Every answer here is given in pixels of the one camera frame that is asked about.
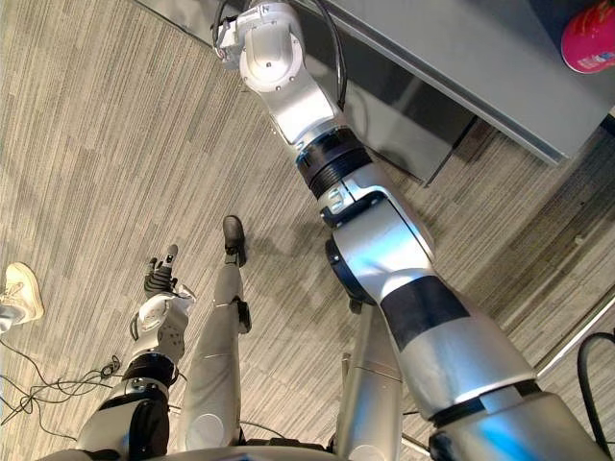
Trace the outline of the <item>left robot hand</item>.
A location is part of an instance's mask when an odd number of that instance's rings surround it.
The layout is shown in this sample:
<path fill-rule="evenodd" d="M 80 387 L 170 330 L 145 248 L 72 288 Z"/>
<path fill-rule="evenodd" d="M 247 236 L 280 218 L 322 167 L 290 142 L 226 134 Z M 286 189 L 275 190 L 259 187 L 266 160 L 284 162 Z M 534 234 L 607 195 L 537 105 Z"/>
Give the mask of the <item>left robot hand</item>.
<path fill-rule="evenodd" d="M 167 248 L 166 255 L 162 259 L 152 257 L 147 263 L 143 282 L 143 290 L 147 299 L 160 293 L 174 292 L 178 280 L 173 277 L 172 268 L 178 252 L 178 246 L 172 244 Z"/>

